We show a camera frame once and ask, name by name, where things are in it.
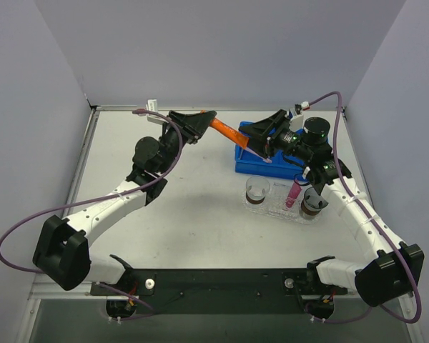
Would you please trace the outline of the orange toothpaste tube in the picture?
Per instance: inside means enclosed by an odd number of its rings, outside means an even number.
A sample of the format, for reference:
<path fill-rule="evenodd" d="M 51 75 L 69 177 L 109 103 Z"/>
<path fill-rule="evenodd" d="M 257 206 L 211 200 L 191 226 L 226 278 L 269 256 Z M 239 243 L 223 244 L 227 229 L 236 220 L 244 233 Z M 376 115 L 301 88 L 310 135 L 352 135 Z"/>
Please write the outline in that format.
<path fill-rule="evenodd" d="M 244 136 L 239 131 L 233 129 L 232 127 L 226 125 L 219 119 L 214 118 L 210 122 L 210 126 L 218 131 L 221 135 L 228 138 L 230 141 L 234 142 L 236 145 L 240 146 L 242 149 L 246 149 L 248 145 L 249 138 Z"/>

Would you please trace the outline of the pink toothpaste tube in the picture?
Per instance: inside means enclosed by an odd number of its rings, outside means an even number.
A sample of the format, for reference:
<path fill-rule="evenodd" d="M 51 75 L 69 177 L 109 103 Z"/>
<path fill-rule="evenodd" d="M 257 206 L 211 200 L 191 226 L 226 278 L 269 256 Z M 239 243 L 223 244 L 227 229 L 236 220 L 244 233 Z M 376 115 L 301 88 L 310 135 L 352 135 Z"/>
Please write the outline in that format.
<path fill-rule="evenodd" d="M 290 187 L 290 190 L 288 192 L 288 195 L 285 201 L 286 209 L 291 209 L 293 207 L 301 191 L 302 191 L 302 187 L 297 182 L 294 182 Z"/>

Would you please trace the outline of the clear cup brown band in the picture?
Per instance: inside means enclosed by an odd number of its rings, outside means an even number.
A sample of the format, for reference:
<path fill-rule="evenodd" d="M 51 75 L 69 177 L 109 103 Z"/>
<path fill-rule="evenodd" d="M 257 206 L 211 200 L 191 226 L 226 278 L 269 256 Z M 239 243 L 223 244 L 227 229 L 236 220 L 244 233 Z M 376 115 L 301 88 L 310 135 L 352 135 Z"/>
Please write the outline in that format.
<path fill-rule="evenodd" d="M 261 176 L 250 177 L 245 184 L 245 198 L 248 203 L 259 205 L 270 192 L 270 183 Z"/>

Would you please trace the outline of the blue tinted cup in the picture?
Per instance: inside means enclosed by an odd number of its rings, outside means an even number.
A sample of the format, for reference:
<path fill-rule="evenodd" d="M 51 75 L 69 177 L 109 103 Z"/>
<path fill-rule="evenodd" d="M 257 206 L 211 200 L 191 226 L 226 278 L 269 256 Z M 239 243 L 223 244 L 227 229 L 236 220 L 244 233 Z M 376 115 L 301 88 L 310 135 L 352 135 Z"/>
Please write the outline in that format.
<path fill-rule="evenodd" d="M 328 202 L 313 187 L 310 187 L 304 192 L 300 204 L 300 215 L 305 219 L 313 219 L 327 206 Z"/>

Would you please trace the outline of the clear textured acrylic stand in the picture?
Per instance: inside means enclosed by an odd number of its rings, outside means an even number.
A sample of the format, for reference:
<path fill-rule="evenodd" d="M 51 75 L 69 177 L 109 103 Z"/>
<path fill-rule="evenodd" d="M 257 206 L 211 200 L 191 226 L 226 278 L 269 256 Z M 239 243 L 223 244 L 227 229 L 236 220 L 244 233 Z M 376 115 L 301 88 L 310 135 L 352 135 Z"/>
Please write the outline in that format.
<path fill-rule="evenodd" d="M 299 216 L 301 193 L 291 209 L 285 208 L 285 201 L 291 185 L 274 183 L 270 190 L 270 203 L 268 205 L 269 214 L 276 217 L 284 217 L 287 219 L 297 218 Z"/>

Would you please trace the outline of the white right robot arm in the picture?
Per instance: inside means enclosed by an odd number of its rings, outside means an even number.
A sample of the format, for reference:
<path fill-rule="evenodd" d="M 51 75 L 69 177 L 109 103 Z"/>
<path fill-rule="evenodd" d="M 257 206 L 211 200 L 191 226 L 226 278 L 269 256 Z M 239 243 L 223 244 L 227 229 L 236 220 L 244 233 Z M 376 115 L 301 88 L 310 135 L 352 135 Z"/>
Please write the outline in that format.
<path fill-rule="evenodd" d="M 316 263 L 315 277 L 325 285 L 355 290 L 366 304 L 381 306 L 412 293 L 420 301 L 418 282 L 424 253 L 417 244 L 406 244 L 380 218 L 360 191 L 351 171 L 337 153 L 337 126 L 310 117 L 300 132 L 290 128 L 286 111 L 244 124 L 247 148 L 263 159 L 280 152 L 302 162 L 304 178 L 337 212 L 356 240 L 367 264 L 357 267 L 336 258 Z"/>

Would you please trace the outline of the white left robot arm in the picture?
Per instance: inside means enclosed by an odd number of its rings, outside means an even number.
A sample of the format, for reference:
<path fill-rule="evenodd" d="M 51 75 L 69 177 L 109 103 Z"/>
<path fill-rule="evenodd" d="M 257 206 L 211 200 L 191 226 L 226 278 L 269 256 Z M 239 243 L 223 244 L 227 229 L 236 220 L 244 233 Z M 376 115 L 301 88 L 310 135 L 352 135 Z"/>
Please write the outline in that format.
<path fill-rule="evenodd" d="M 94 262 L 90 246 L 128 214 L 153 202 L 167 185 L 164 173 L 179 159 L 185 144 L 195 144 L 216 117 L 215 111 L 164 117 L 162 135 L 141 138 L 132 157 L 132 171 L 114 191 L 67 217 L 49 217 L 43 224 L 33 263 L 62 289 L 69 291 L 88 280 L 106 282 L 117 294 L 132 287 L 130 268 Z"/>

